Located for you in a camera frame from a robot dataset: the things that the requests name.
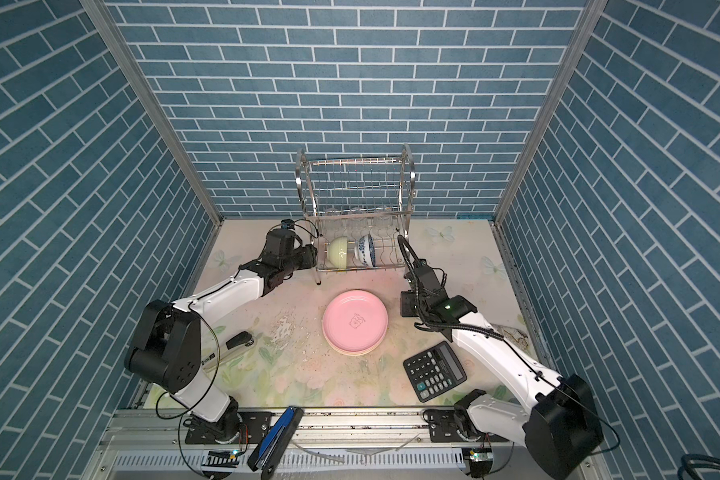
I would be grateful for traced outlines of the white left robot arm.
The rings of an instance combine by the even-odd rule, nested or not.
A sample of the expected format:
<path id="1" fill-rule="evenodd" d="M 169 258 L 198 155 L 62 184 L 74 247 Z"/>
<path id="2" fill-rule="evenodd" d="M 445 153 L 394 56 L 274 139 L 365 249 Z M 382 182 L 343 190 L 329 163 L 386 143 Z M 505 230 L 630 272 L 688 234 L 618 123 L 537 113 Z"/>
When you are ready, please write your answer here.
<path id="1" fill-rule="evenodd" d="M 239 432 L 238 403 L 203 370 L 202 331 L 214 338 L 214 374 L 226 342 L 213 325 L 237 308 L 269 294 L 294 272 L 316 267 L 317 249 L 283 220 L 271 228 L 259 256 L 228 279 L 171 302 L 154 300 L 142 311 L 124 357 L 125 369 L 163 388 L 212 440 L 229 443 Z"/>

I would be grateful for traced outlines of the blue white patterned bowl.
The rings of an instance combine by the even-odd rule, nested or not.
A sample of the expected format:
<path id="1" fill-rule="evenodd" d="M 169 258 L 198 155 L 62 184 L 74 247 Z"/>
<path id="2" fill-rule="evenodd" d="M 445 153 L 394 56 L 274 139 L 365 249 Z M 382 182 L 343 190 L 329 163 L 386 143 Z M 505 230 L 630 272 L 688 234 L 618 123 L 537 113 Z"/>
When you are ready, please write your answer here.
<path id="1" fill-rule="evenodd" d="M 376 249 L 371 234 L 366 234 L 356 240 L 354 246 L 355 259 L 364 267 L 376 267 Z"/>

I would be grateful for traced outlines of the pink plastic plate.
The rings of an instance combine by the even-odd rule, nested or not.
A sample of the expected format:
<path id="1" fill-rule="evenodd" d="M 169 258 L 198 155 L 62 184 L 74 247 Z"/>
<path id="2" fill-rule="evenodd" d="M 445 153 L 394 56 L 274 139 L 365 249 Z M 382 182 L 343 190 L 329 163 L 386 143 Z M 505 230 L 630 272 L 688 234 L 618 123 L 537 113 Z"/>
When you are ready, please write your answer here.
<path id="1" fill-rule="evenodd" d="M 360 350 L 381 343 L 388 324 L 388 311 L 380 298 L 368 291 L 351 290 L 327 305 L 322 332 L 328 344 Z"/>

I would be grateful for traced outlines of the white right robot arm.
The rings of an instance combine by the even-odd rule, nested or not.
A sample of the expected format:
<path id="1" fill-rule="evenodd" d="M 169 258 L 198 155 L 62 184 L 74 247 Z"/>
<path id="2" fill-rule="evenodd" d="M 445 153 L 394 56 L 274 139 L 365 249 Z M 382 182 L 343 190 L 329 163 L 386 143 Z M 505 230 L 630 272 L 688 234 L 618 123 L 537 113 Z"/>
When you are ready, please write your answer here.
<path id="1" fill-rule="evenodd" d="M 514 402 L 486 393 L 470 399 L 466 415 L 481 433 L 524 446 L 549 477 L 567 478 L 604 441 L 592 389 L 580 376 L 567 378 L 517 349 L 462 296 L 449 296 L 433 268 L 414 266 L 404 277 L 401 311 L 470 353 L 508 388 Z"/>

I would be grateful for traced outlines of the light green bowl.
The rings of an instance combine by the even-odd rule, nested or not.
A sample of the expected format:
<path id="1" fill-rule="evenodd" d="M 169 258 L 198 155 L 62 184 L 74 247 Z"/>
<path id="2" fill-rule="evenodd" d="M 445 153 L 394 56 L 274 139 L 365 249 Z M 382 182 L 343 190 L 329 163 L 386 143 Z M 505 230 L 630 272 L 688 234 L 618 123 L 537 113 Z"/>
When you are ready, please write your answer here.
<path id="1" fill-rule="evenodd" d="M 337 237 L 327 246 L 327 261 L 333 268 L 345 270 L 348 266 L 349 239 L 346 236 Z"/>

